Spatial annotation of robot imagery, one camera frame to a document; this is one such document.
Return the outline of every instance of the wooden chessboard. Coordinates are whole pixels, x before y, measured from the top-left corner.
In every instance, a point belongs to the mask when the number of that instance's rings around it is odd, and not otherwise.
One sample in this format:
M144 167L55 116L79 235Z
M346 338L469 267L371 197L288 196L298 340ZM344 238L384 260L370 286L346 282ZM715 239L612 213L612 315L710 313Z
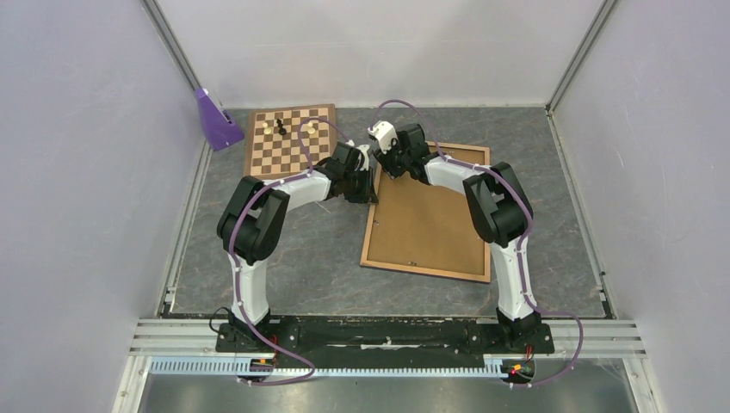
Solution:
M262 109L251 112L246 142L244 175L276 179L307 168L299 144L300 123L306 118L323 118L335 123L335 105ZM302 140L313 163L329 157L337 144L337 131L324 122L304 125Z

